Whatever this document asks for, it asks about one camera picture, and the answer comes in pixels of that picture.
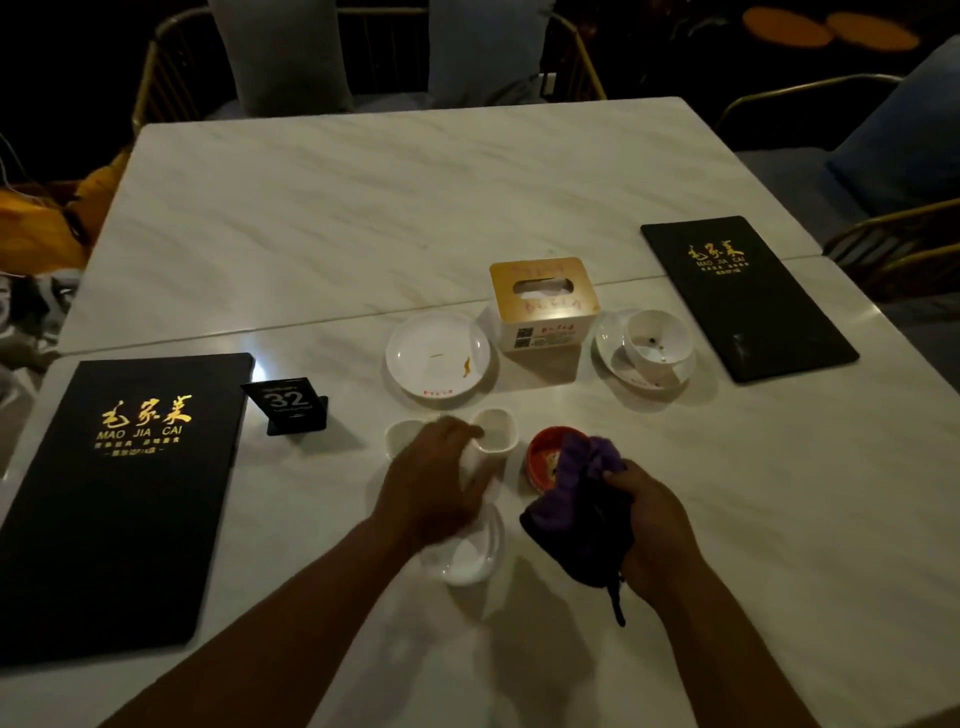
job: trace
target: person's left hand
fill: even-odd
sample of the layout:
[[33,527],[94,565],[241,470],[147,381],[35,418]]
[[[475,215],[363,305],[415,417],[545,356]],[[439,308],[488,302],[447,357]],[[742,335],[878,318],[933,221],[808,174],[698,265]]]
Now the person's left hand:
[[460,456],[483,428],[455,417],[425,425],[387,471],[372,518],[413,550],[437,544],[476,519],[498,464],[486,461],[465,488]]

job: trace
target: restaurant logo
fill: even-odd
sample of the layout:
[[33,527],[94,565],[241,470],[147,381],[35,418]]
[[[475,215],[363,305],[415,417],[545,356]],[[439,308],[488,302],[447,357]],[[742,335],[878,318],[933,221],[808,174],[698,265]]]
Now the restaurant logo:
[[113,409],[101,415],[103,422],[93,447],[104,450],[104,455],[111,457],[129,457],[151,455],[163,450],[164,446],[179,443],[183,434],[183,423],[193,420],[193,417],[183,411],[186,401],[192,397],[193,395],[175,397],[170,404],[170,411],[163,418],[156,411],[160,400],[150,398],[140,404],[135,425],[123,414],[121,408],[124,401],[119,400],[113,405]]
[[687,255],[693,258],[697,267],[704,273],[713,273],[716,276],[740,273],[750,266],[746,255],[735,249],[730,240],[721,241],[720,246],[723,248],[722,251],[718,250],[713,243],[707,243],[701,252],[691,245]]

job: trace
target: hand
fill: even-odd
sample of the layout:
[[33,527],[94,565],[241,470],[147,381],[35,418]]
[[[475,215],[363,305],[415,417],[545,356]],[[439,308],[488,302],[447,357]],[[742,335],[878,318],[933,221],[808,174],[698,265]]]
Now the hand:
[[680,499],[637,463],[623,463],[627,466],[623,473],[604,473],[614,488],[634,497],[630,510],[634,545],[627,551],[620,573],[634,592],[656,608],[706,562]]
[[483,428],[455,417],[426,425],[387,471],[373,520],[414,551],[453,536],[476,519],[498,464],[480,466],[466,488],[460,485],[460,456]]

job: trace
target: person's right arm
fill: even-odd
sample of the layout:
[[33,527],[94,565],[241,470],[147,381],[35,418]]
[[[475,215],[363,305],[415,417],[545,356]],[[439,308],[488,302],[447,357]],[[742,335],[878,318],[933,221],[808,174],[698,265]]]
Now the person's right arm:
[[660,616],[700,728],[817,728],[747,615],[709,567],[680,500],[636,463],[606,473],[634,497],[627,584]]

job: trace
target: yellow fabric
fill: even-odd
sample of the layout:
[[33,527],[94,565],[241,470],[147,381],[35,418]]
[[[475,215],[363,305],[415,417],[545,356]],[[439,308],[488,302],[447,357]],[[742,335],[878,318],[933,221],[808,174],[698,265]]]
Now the yellow fabric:
[[100,237],[110,203],[113,202],[113,195],[116,194],[129,159],[130,152],[121,152],[108,166],[93,172],[77,187],[76,199],[66,206],[67,210],[80,219],[91,248]]
[[86,266],[87,252],[53,205],[0,188],[0,271],[36,276]]

